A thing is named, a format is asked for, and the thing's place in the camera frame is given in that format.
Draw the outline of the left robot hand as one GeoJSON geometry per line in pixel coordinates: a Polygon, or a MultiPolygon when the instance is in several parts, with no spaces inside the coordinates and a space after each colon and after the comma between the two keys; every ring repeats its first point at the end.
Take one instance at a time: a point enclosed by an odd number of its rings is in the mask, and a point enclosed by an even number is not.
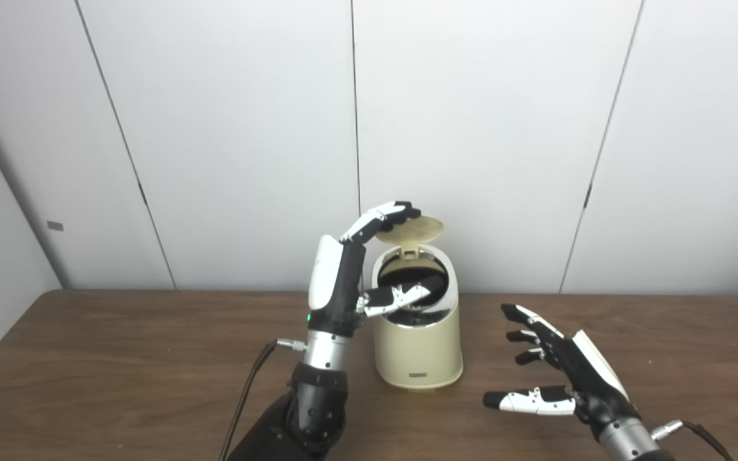
{"type": "Polygon", "coordinates": [[[359,289],[366,243],[420,216],[410,202],[387,202],[363,213],[340,238],[330,234],[320,238],[308,289],[309,332],[352,337],[365,318],[422,307],[423,300],[448,288],[445,275],[428,275],[369,291],[359,289]]]}

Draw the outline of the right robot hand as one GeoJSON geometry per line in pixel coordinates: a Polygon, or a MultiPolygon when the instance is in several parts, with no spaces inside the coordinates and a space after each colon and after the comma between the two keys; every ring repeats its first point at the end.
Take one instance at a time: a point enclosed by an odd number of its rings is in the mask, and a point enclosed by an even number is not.
{"type": "Polygon", "coordinates": [[[504,303],[501,310],[507,320],[524,326],[508,332],[507,340],[532,345],[516,356],[516,364],[543,361],[562,371],[569,383],[488,391],[482,399],[486,408],[539,416],[576,416],[591,427],[595,438],[623,420],[642,420],[621,380],[583,330],[568,337],[524,306],[504,303]]]}

